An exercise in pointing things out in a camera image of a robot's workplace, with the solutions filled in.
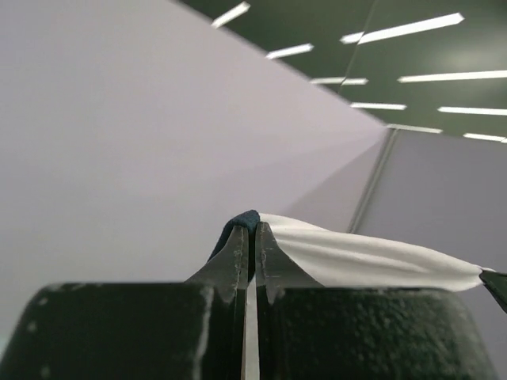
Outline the white graphic tank top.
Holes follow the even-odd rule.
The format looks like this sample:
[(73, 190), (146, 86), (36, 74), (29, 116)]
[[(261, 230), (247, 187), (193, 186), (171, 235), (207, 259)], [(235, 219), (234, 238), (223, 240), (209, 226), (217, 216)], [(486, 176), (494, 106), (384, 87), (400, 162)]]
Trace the white graphic tank top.
[(339, 233), (298, 219), (250, 210), (230, 219), (213, 253), (235, 226), (255, 233), (269, 225), (278, 247), (326, 287), (430, 287), (466, 291), (483, 283), (488, 268), (419, 245)]

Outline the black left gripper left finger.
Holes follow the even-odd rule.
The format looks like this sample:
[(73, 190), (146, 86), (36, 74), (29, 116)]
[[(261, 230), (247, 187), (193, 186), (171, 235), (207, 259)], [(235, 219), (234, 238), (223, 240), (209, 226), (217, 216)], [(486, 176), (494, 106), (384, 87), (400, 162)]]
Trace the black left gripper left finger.
[(249, 233), (181, 283), (57, 283), (26, 305), (4, 379), (240, 379)]

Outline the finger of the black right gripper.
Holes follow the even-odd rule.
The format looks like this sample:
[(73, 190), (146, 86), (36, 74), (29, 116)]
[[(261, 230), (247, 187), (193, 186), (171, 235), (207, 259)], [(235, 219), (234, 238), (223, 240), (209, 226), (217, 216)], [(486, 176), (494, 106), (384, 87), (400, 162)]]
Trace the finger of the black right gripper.
[(479, 278), (502, 310), (507, 312), (507, 274), (483, 270)]

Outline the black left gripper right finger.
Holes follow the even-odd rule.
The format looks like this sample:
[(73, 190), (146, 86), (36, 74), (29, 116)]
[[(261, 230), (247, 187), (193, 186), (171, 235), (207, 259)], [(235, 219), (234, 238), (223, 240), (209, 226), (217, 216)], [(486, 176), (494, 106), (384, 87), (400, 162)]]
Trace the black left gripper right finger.
[(326, 287), (277, 245), (255, 237), (262, 379), (495, 379), (459, 292)]

